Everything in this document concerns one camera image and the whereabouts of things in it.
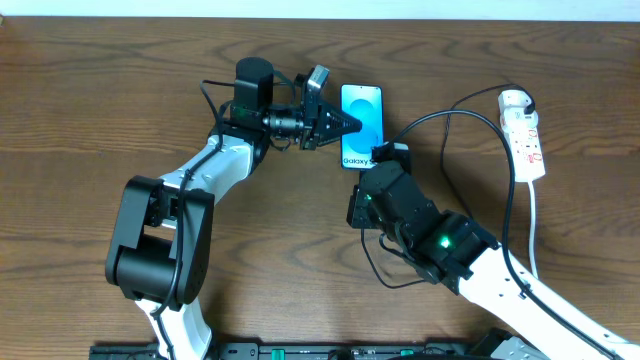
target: phone screen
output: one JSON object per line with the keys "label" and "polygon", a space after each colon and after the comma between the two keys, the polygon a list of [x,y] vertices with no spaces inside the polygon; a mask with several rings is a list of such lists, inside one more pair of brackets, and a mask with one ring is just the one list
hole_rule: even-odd
{"label": "phone screen", "polygon": [[362,130],[342,136],[342,167],[371,169],[371,149],[383,143],[382,89],[345,84],[340,90],[342,111],[362,122]]}

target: green led light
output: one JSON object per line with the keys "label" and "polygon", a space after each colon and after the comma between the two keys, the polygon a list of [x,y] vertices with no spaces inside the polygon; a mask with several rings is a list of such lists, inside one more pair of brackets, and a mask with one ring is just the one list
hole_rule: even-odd
{"label": "green led light", "polygon": [[440,246],[446,249],[451,246],[451,241],[449,241],[449,238],[445,236],[440,240]]}

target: cable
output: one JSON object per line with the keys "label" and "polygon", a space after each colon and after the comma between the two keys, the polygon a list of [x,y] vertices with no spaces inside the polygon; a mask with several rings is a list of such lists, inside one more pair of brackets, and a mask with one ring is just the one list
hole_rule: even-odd
{"label": "cable", "polygon": [[[531,94],[529,94],[529,92],[527,92],[527,90],[525,88],[523,88],[522,86],[518,85],[518,84],[513,84],[513,83],[508,83],[508,84],[501,84],[501,85],[496,85],[496,86],[492,86],[490,88],[486,88],[480,91],[476,91],[471,95],[467,95],[465,97],[463,97],[462,99],[456,101],[453,106],[451,106],[451,110],[455,110],[456,106],[460,105],[462,102],[471,99],[474,96],[480,95],[480,94],[484,94],[486,92],[492,91],[492,90],[498,90],[498,89],[503,89],[503,88],[508,88],[508,87],[512,87],[512,88],[516,88],[519,90],[522,90],[525,94],[527,94],[527,96],[529,96],[529,98],[531,99],[531,104],[529,104],[527,106],[527,108],[525,109],[526,113],[531,113],[533,112],[533,110],[535,110],[535,101],[533,100],[533,96],[531,96]],[[451,178],[449,178],[449,174],[447,174],[447,171],[444,169],[444,148],[447,146],[447,139],[449,138],[449,128],[451,127],[451,114],[447,115],[447,122],[445,124],[444,127],[444,138],[442,139],[442,146],[440,147],[440,172],[442,172],[442,175],[444,176],[445,181],[447,182],[447,184],[449,185],[449,187],[451,188],[451,192],[453,192],[453,195],[456,197],[456,199],[458,200],[458,202],[460,203],[460,205],[462,205],[462,207],[464,208],[464,211],[467,213],[467,215],[469,216],[469,218],[473,219],[473,214],[471,214],[471,209],[469,208],[469,205],[467,205],[466,201],[462,198],[462,195],[460,194],[460,192],[458,192],[458,189],[455,187],[455,185],[453,185],[453,182],[451,181]]]}
{"label": "cable", "polygon": [[224,118],[224,113],[227,111],[227,108],[229,106],[231,106],[231,104],[233,103],[233,100],[227,100],[224,104],[220,105],[220,108],[218,110],[218,116],[222,119]]}
{"label": "cable", "polygon": [[227,87],[234,87],[236,86],[234,83],[228,83],[228,82],[223,82],[223,81],[213,81],[213,80],[202,80],[200,82],[200,84],[211,84],[211,85],[218,85],[218,86],[227,86]]}
{"label": "cable", "polygon": [[371,260],[371,255],[369,255],[369,251],[367,250],[367,245],[364,242],[364,229],[360,229],[360,242],[362,243],[362,249],[364,250],[364,254],[367,255],[367,260],[369,260],[369,264],[371,264],[371,269],[373,269],[373,273],[376,274],[376,277],[378,278],[378,281],[380,281],[380,283],[382,285],[384,285],[384,287],[386,287],[387,289],[401,289],[404,287],[408,287],[411,285],[416,285],[416,284],[422,284],[427,282],[426,280],[416,280],[416,281],[412,281],[406,284],[402,284],[402,285],[389,285],[386,282],[384,282],[384,280],[382,280],[382,277],[380,277],[380,274],[378,273],[378,269],[376,269],[375,264],[373,263],[373,260]]}
{"label": "cable", "polygon": [[542,311],[547,313],[547,315],[549,315],[549,317],[551,317],[553,320],[558,322],[565,329],[570,331],[572,334],[574,334],[580,340],[586,342],[587,344],[589,344],[590,346],[592,346],[593,348],[598,350],[603,355],[608,356],[611,359],[619,359],[619,357],[617,357],[609,349],[605,348],[604,346],[600,345],[600,343],[596,342],[595,340],[590,338],[588,335],[584,334],[578,328],[576,328],[575,326],[573,326],[572,324],[567,322],[560,315],[556,314],[542,300],[538,299],[538,297],[535,296],[535,294],[531,291],[530,287],[524,285],[524,283],[522,282],[522,280],[520,279],[520,277],[518,276],[516,271],[513,269],[513,265],[511,264],[511,258],[510,258],[510,253],[509,253],[509,223],[510,223],[510,220],[511,220],[511,209],[513,207],[513,194],[514,194],[514,189],[515,189],[515,179],[516,179],[515,166],[513,164],[513,155],[511,154],[511,151],[509,150],[509,143],[507,142],[507,139],[504,137],[504,134],[502,133],[502,131],[494,123],[492,123],[491,120],[487,119],[486,117],[484,117],[484,116],[482,116],[482,115],[480,115],[478,113],[475,113],[473,111],[468,111],[468,110],[444,110],[444,111],[438,111],[438,112],[435,112],[435,113],[432,113],[432,114],[429,114],[429,115],[425,115],[425,116],[419,118],[418,120],[412,122],[411,124],[409,124],[409,126],[407,126],[404,130],[402,130],[400,132],[400,134],[396,135],[396,137],[393,138],[393,140],[391,140],[391,143],[397,142],[403,136],[405,136],[409,131],[411,131],[411,129],[413,129],[414,127],[422,124],[423,122],[425,122],[427,120],[431,120],[431,119],[437,118],[439,116],[449,115],[449,114],[452,114],[452,115],[453,114],[468,115],[468,116],[475,117],[475,118],[481,120],[482,122],[484,122],[487,126],[489,126],[491,128],[491,130],[493,130],[493,132],[496,133],[498,138],[500,138],[500,141],[502,142],[502,146],[504,147],[504,151],[507,154],[507,160],[508,160],[508,163],[509,163],[509,192],[508,192],[508,195],[507,195],[507,206],[506,206],[506,209],[505,209],[504,221],[503,221],[503,225],[502,225],[502,255],[504,257],[504,262],[505,262],[505,265],[507,267],[507,270],[509,271],[509,274],[511,275],[511,277],[513,277],[514,282],[518,285],[520,290],[522,290],[522,292],[531,299],[531,301],[533,301],[536,305],[538,305],[538,307],[540,307],[540,309]]}
{"label": "cable", "polygon": [[178,281],[180,279],[180,272],[182,270],[182,251],[183,251],[183,243],[184,243],[184,192],[185,192],[185,188],[187,187],[187,183],[189,182],[189,180],[191,180],[191,176],[193,175],[193,173],[207,160],[209,160],[213,155],[215,155],[218,151],[220,151],[220,149],[222,148],[222,141],[223,141],[223,136],[222,136],[222,121],[218,115],[218,112],[216,111],[216,107],[213,104],[213,101],[211,100],[211,97],[209,96],[209,93],[207,92],[207,90],[204,87],[204,84],[212,84],[212,85],[219,85],[219,86],[233,86],[233,84],[230,83],[224,83],[224,82],[218,82],[218,81],[212,81],[212,80],[202,80],[200,82],[200,91],[202,91],[202,94],[204,95],[205,99],[207,100],[207,103],[209,104],[209,107],[211,108],[211,112],[213,113],[213,117],[216,120],[216,124],[215,127],[217,129],[218,132],[218,143],[216,144],[215,148],[213,150],[211,150],[208,154],[206,154],[205,156],[203,156],[202,158],[200,158],[200,160],[198,160],[195,164],[193,164],[193,166],[191,166],[191,168],[185,170],[184,172],[184,176],[182,178],[182,181],[180,182],[180,189],[178,190],[178,214],[177,214],[177,226],[176,226],[176,267],[173,271],[173,275],[171,278],[171,285],[169,285],[169,292],[166,296],[166,298],[164,299],[164,301],[162,302],[162,304],[160,304],[160,307],[158,307],[156,310],[154,310],[151,313],[151,317],[157,322],[158,324],[158,330],[160,331],[160,335],[162,336],[162,340],[165,342],[165,344],[167,344],[167,349],[169,352],[169,358],[171,360],[175,360],[175,353],[174,353],[174,349],[173,349],[173,344],[171,344],[171,341],[169,340],[169,336],[167,335],[166,329],[164,327],[164,323],[162,321],[161,315],[164,312],[164,310],[169,306],[169,303],[171,302],[171,300],[174,298],[175,296],[175,292],[176,289],[178,288]]}
{"label": "cable", "polygon": [[284,145],[284,146],[276,145],[276,143],[273,142],[273,139],[269,139],[269,144],[271,145],[272,148],[274,148],[274,149],[276,149],[276,150],[278,150],[280,152],[285,152],[285,151],[289,150],[289,147],[291,146],[291,139],[287,139],[287,140],[288,140],[287,145]]}
{"label": "cable", "polygon": [[529,184],[529,196],[531,197],[531,225],[529,228],[529,262],[531,263],[531,273],[537,279],[538,267],[536,266],[536,193],[533,191],[533,180]]}
{"label": "cable", "polygon": [[403,260],[404,260],[404,255],[403,255],[400,251],[398,251],[398,250],[396,250],[396,249],[391,249],[391,248],[387,247],[387,246],[384,244],[384,237],[385,237],[385,236],[386,236],[386,234],[385,234],[385,233],[382,233],[382,234],[380,234],[380,237],[378,237],[378,243],[380,243],[380,247],[381,247],[384,251],[386,251],[386,252],[388,252],[388,253],[390,253],[390,254],[392,254],[392,255],[395,255],[395,256],[397,256],[397,257],[399,257],[399,258],[401,258],[401,259],[403,259]]}

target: power strip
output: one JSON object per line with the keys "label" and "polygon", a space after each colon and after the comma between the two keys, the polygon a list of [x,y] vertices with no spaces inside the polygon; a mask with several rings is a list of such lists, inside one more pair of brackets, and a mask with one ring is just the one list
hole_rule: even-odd
{"label": "power strip", "polygon": [[530,182],[545,174],[538,137],[538,112],[525,114],[531,99],[524,91],[506,90],[498,97],[500,125],[509,141],[516,182]]}

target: white power strip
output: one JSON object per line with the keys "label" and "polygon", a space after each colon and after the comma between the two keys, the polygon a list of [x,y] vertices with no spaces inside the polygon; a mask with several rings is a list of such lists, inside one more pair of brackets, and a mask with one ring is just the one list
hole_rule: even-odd
{"label": "white power strip", "polygon": [[529,229],[529,262],[531,273],[537,279],[538,267],[535,257],[536,234],[536,196],[533,181],[545,174],[542,148],[538,137],[538,113],[534,110],[525,114],[525,108],[533,102],[524,91],[506,90],[498,97],[500,106],[500,125],[504,136],[509,141],[509,149],[513,156],[516,182],[529,184],[531,197],[531,227]]}

